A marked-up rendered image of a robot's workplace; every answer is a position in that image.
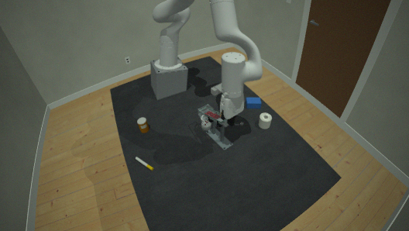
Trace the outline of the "blue rectangular block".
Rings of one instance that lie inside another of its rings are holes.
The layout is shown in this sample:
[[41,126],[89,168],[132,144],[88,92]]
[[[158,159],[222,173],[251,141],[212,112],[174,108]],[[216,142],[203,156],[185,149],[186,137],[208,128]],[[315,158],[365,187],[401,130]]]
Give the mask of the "blue rectangular block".
[[260,98],[246,98],[247,109],[261,109]]

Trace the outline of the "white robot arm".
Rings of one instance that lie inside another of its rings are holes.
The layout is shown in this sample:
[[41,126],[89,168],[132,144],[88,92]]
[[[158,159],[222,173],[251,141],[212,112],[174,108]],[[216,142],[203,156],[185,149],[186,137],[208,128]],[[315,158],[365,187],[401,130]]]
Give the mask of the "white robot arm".
[[[189,20],[189,6],[194,0],[166,0],[153,10],[153,19],[159,23],[172,22],[160,32],[160,59],[154,66],[162,71],[173,71],[182,67],[177,59],[179,32]],[[234,0],[209,0],[216,38],[223,42],[234,43],[244,49],[246,58],[236,52],[222,55],[222,83],[211,88],[216,96],[224,93],[229,98],[238,98],[243,94],[247,81],[256,81],[263,76],[261,56],[256,44],[238,27]]]

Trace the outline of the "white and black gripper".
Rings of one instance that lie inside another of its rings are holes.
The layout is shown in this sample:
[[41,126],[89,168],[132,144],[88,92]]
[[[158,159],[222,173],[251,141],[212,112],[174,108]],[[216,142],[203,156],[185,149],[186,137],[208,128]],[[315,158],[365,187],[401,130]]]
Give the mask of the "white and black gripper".
[[230,126],[234,126],[236,115],[242,112],[243,109],[244,94],[242,94],[241,98],[229,98],[228,96],[224,96],[224,93],[222,94],[220,101],[220,114],[222,112],[221,119],[227,119],[227,123]]

